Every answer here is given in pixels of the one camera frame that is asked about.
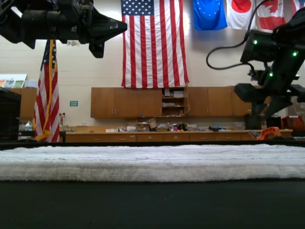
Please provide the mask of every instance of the european union flag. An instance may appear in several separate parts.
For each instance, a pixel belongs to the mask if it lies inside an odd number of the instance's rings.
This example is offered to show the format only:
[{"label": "european union flag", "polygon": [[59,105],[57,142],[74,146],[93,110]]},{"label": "european union flag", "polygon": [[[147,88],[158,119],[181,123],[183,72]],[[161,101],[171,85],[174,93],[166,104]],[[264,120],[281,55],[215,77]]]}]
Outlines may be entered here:
[{"label": "european union flag", "polygon": [[220,30],[227,27],[223,0],[193,0],[195,29]]}]

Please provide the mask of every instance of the green sign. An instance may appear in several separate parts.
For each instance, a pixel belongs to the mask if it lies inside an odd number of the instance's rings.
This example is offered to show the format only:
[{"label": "green sign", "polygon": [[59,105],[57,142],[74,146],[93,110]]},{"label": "green sign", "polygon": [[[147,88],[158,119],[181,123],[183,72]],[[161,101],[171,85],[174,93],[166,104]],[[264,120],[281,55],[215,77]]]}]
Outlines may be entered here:
[{"label": "green sign", "polygon": [[70,106],[78,106],[78,101],[70,101]]}]

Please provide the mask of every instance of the cable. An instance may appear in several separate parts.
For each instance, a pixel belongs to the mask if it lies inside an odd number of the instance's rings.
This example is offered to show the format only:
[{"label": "cable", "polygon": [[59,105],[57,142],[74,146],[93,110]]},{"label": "cable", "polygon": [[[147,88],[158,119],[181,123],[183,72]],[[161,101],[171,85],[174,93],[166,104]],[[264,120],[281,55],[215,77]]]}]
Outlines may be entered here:
[{"label": "cable", "polygon": [[254,67],[253,67],[253,65],[250,64],[250,63],[238,63],[238,64],[233,64],[233,65],[228,66],[228,67],[213,67],[213,66],[211,66],[210,63],[209,63],[209,57],[210,57],[210,55],[211,55],[213,52],[215,52],[215,51],[217,51],[217,50],[219,50],[219,49],[232,49],[232,48],[237,48],[237,47],[243,45],[243,44],[248,40],[249,33],[250,33],[250,30],[251,30],[251,24],[252,24],[253,18],[254,18],[254,16],[255,16],[255,14],[256,14],[258,8],[259,8],[262,4],[264,4],[265,2],[267,2],[267,1],[271,1],[271,0],[264,0],[264,1],[262,1],[261,3],[259,3],[259,4],[255,7],[255,9],[254,9],[254,11],[253,11],[253,13],[252,13],[252,15],[251,15],[251,18],[250,18],[250,23],[249,23],[249,25],[248,25],[247,32],[246,32],[246,34],[245,34],[245,36],[244,36],[244,40],[243,40],[242,42],[240,42],[240,43],[237,44],[237,45],[233,45],[233,46],[224,46],[224,47],[214,48],[213,50],[211,50],[211,51],[208,53],[208,55],[206,56],[205,62],[206,62],[206,64],[209,66],[209,68],[212,68],[212,69],[214,69],[214,70],[225,70],[225,69],[234,68],[234,67],[241,66],[241,65],[249,65],[249,66],[251,67],[251,70],[254,71]]}]

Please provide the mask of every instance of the white towel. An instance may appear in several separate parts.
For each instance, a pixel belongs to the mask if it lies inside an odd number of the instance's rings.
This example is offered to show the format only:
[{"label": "white towel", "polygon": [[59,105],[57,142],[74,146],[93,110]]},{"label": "white towel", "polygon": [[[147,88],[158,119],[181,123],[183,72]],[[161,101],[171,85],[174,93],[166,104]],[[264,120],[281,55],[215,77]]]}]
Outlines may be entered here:
[{"label": "white towel", "polygon": [[199,182],[250,178],[305,178],[305,148],[49,146],[0,151],[0,180]]}]

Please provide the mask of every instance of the white wall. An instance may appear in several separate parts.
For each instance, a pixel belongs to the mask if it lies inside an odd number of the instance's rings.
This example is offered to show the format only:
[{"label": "white wall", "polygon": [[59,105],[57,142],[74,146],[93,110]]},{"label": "white wall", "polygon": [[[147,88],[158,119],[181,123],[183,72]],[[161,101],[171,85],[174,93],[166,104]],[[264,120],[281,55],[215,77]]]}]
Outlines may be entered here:
[{"label": "white wall", "polygon": [[[207,53],[214,47],[240,42],[244,31],[223,29],[220,31],[196,31],[193,25],[193,1],[184,0],[184,34],[187,71],[190,86],[227,86],[249,83],[247,66],[226,71],[215,71],[205,63]],[[95,7],[101,13],[121,19],[120,0],[95,0]],[[285,9],[289,18],[290,9]],[[90,118],[91,88],[120,87],[122,82],[122,35],[106,42],[103,59],[95,59],[88,45],[71,47],[57,42],[57,58],[60,86],[60,111],[65,112],[67,125],[123,125],[124,120]],[[0,37],[0,73],[26,73],[28,79],[39,78],[39,70],[45,48],[45,41],[37,41],[36,49],[25,44],[11,44]],[[216,66],[238,63],[243,47],[216,52],[210,62]],[[255,67],[262,68],[255,62]],[[305,79],[299,81],[305,85]],[[78,100],[79,107],[69,107],[70,100]]]}]

